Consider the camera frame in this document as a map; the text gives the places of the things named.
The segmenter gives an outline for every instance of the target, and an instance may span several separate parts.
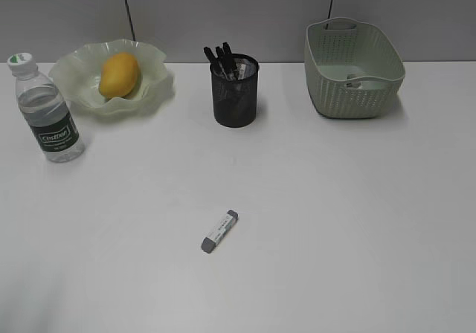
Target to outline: gray wall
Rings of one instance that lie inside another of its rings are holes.
[[[475,60],[476,0],[335,0],[333,16],[379,26],[404,60]]]
[[[138,41],[169,62],[204,62],[223,41],[261,62],[301,62],[307,24],[330,0],[129,0]],[[404,60],[475,60],[476,0],[335,0],[332,15],[378,25]],[[131,38],[124,0],[0,0],[0,61],[53,62],[85,43]]]
[[[55,62],[90,42],[130,38],[123,0],[0,0],[0,62],[30,52]]]
[[[228,41],[260,62],[303,60],[305,27],[330,0],[129,0],[138,40],[169,62],[204,62],[203,47]]]

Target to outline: woven basket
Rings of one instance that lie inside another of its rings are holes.
[[[312,102],[326,117],[384,114],[405,77],[402,61],[383,32],[353,19],[308,26],[304,61]]]

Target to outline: black mesh pen holder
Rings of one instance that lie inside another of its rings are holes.
[[[225,74],[218,62],[210,64],[213,115],[227,127],[243,127],[256,117],[258,62],[245,54],[233,54],[237,70]]]

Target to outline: plastic water bottle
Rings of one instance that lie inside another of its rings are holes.
[[[67,162],[85,147],[58,88],[44,74],[29,53],[19,53],[7,61],[16,77],[16,101],[46,158]]]

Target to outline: bottle cap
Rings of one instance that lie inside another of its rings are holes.
[[[13,76],[26,75],[38,70],[35,59],[29,53],[17,53],[8,58],[8,67]]]

